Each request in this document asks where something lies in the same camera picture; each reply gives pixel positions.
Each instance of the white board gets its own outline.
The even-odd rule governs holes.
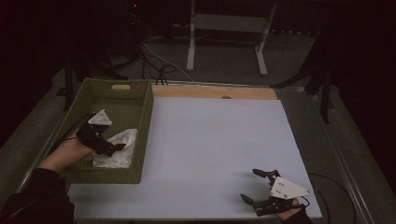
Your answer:
[[[240,194],[270,192],[254,168],[312,189],[280,101],[156,97],[141,183],[72,185],[69,196],[77,219],[253,219]]]

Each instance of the floor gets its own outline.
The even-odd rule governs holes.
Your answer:
[[[175,71],[173,67],[167,67],[168,73],[163,73],[163,80],[166,79],[169,84],[265,88],[296,75],[315,42],[313,36],[271,33],[263,53],[269,74],[263,77],[259,74],[253,49],[254,44],[260,40],[257,36],[236,35],[234,39],[225,38],[221,33],[203,36],[204,38],[197,39],[192,72],[185,71],[188,52],[186,36],[168,40],[152,35],[142,49],[150,62],[158,68],[170,63],[176,66]],[[123,60],[123,57],[113,58],[115,63]],[[155,68],[143,66],[141,60],[118,72],[129,79],[140,79],[143,77],[142,68],[144,78],[152,79],[153,83],[154,79],[160,77]],[[332,87],[330,124],[325,124],[318,114],[318,97],[304,93],[307,80],[305,78],[283,90],[276,90],[276,95],[285,107],[306,169],[315,185],[323,218],[315,219],[314,223],[329,223],[329,218],[331,223],[353,223],[355,211],[355,223],[396,223],[395,196],[340,100],[337,88]],[[57,90],[64,85],[63,71],[54,77],[53,83],[52,90],[0,150],[0,173],[7,180],[0,184],[0,204],[10,193],[19,189],[26,172],[36,162],[35,158],[39,158],[41,149],[48,146],[49,136],[64,116],[64,98],[56,96]],[[77,91],[79,84],[76,80],[75,84]],[[279,223],[277,220],[257,222]],[[88,223],[123,224],[128,221],[78,222]]]

